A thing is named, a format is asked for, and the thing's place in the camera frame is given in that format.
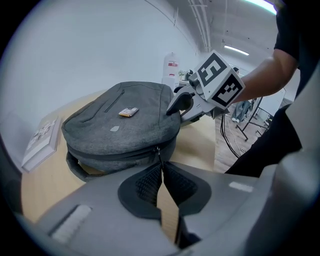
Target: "backpack zipper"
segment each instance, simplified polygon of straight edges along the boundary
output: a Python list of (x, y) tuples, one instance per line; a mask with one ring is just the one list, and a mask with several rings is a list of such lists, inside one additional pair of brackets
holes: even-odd
[(120, 95), (115, 99), (114, 102), (112, 102), (112, 104), (104, 111), (104, 113), (107, 113), (109, 109), (112, 108), (112, 106), (114, 104), (116, 104), (116, 102), (120, 99), (120, 97), (125, 93), (125, 90), (123, 89), (122, 92), (120, 93)]
[(164, 149), (167, 145), (169, 145), (176, 137), (178, 133), (173, 136), (171, 139), (162, 142), (156, 146), (151, 146), (149, 149), (139, 149), (133, 152), (129, 152), (129, 156), (123, 156), (122, 153), (120, 154), (114, 154), (114, 155), (97, 155), (97, 154), (89, 154), (89, 153), (84, 153), (81, 151), (78, 151), (74, 148), (72, 148), (69, 144), (67, 145), (67, 149), (70, 153), (74, 153), (80, 157), (83, 158), (88, 158), (88, 159), (93, 159), (93, 160), (100, 160), (100, 161), (117, 161), (117, 160), (123, 160), (123, 159), (140, 159), (142, 157), (146, 157), (148, 155), (154, 155), (158, 154), (159, 159), (160, 157), (160, 150)]

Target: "black sleeve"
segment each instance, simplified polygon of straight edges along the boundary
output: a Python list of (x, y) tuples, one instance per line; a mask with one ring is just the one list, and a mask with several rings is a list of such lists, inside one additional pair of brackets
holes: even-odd
[(274, 49), (279, 49), (299, 61), (299, 32), (298, 26), (288, 12), (287, 7), (281, 8), (276, 14), (278, 34)]

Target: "white label sticker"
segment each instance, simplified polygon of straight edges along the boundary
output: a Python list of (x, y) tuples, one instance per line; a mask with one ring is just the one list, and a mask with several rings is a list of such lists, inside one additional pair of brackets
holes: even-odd
[(110, 129), (110, 132), (116, 132), (119, 130), (119, 126), (114, 126)]
[(244, 184), (234, 182), (234, 181), (229, 184), (229, 187), (231, 187), (233, 189), (249, 192), (249, 193), (251, 193), (254, 190), (253, 186), (244, 185)]

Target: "black cable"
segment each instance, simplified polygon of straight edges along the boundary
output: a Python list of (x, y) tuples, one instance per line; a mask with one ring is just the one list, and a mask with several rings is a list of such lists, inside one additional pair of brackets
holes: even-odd
[(226, 145), (230, 149), (230, 151), (235, 155), (236, 158), (239, 158), (240, 156), (236, 153), (236, 151), (232, 148), (227, 136), (226, 136), (226, 124), (225, 124), (225, 115), (221, 117), (221, 125), (220, 125), (220, 133), (222, 137), (225, 140)]

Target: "white wall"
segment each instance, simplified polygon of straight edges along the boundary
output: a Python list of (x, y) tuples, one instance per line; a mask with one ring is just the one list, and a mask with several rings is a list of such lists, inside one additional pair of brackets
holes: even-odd
[[(265, 52), (261, 54), (255, 53), (253, 58), (248, 58), (243, 54), (233, 52), (224, 48), (221, 48), (219, 45), (216, 45), (215, 50), (221, 54), (221, 56), (232, 66), (239, 68), (240, 74), (246, 75), (252, 70), (254, 70), (266, 57), (269, 55)], [(201, 59), (208, 57), (210, 53), (202, 52), (200, 54)], [(284, 87), (286, 93), (284, 98), (294, 101), (296, 97), (296, 92), (300, 82), (300, 70), (297, 69), (293, 74), (291, 80)]]
[(6, 146), (25, 148), (12, 133), (32, 133), (70, 101), (123, 81), (161, 83), (170, 52), (180, 69), (196, 66), (197, 46), (181, 20), (173, 25), (174, 12), (163, 0), (41, 2), (1, 61), (0, 124), (10, 115), (21, 124), (0, 126)]

